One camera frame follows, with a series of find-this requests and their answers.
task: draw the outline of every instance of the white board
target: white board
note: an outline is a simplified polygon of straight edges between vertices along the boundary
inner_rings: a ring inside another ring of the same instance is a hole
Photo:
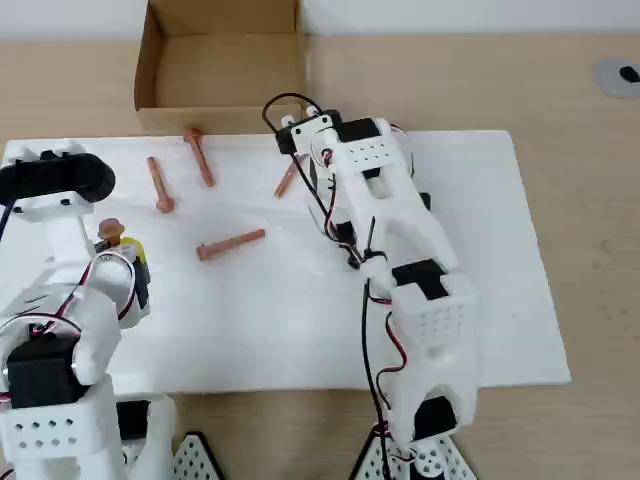
[[[86,218],[117,217],[144,244],[152,315],[124,337],[110,365],[118,392],[366,388],[360,350],[362,279],[320,235],[299,178],[271,136],[213,136],[205,153],[218,181],[204,186],[179,137],[77,140],[116,172],[113,194]],[[483,386],[570,381],[547,277],[511,138],[506,132],[414,132],[415,180],[432,194],[481,298]],[[54,148],[54,140],[10,142]],[[176,210],[155,209],[146,158],[155,156]],[[201,263],[195,248],[255,228],[267,237]],[[27,286],[48,248],[42,227],[12,218],[0,246],[0,304]],[[380,367],[384,308],[370,312]]]

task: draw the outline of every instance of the perforated bracket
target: perforated bracket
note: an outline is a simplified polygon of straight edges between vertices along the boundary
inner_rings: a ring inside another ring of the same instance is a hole
[[[224,480],[205,436],[190,432],[173,457],[174,480]]]
[[[410,456],[401,452],[392,439],[387,438],[385,443],[392,480],[477,480],[449,436],[419,442]],[[381,448],[380,437],[372,431],[349,480],[382,480]]]

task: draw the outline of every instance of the brown cardboard box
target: brown cardboard box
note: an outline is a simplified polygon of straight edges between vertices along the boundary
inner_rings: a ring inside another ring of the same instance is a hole
[[[267,131],[263,105],[305,89],[298,0],[149,0],[134,99],[149,133]],[[282,101],[275,123],[300,114]]]

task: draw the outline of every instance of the robotic arm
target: robotic arm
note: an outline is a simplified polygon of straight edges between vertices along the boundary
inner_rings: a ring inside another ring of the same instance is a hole
[[[294,161],[311,158],[306,175],[317,223],[350,252],[370,298],[391,308],[387,332],[404,361],[383,370],[394,374],[379,374],[386,384],[378,387],[391,437],[409,452],[473,420],[476,293],[428,196],[413,184],[394,127],[384,119],[345,122],[315,104],[306,113],[297,122],[283,118],[276,139]],[[414,258],[394,264],[391,239],[412,247]]]
[[[127,478],[119,416],[140,402],[118,403],[106,369],[120,330],[149,312],[144,255],[131,243],[94,246],[82,221],[114,185],[113,171],[75,144],[20,152],[0,170],[0,203],[42,223],[53,250],[46,270],[0,313],[0,434],[20,480],[54,478],[49,461],[64,458],[77,460],[80,478]],[[172,458],[173,403],[143,407],[155,434],[129,478],[172,478],[158,466]]]

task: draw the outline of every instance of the wooden table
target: wooden table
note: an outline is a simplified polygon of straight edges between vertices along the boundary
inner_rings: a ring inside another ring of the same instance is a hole
[[[591,67],[640,63],[640,35],[313,38],[312,93],[347,118],[511,132],[574,381],[481,391],[457,436],[483,479],[636,478],[640,469],[640,100]],[[0,43],[0,143],[143,134],[135,43]],[[178,396],[228,478],[346,478],[363,392]]]

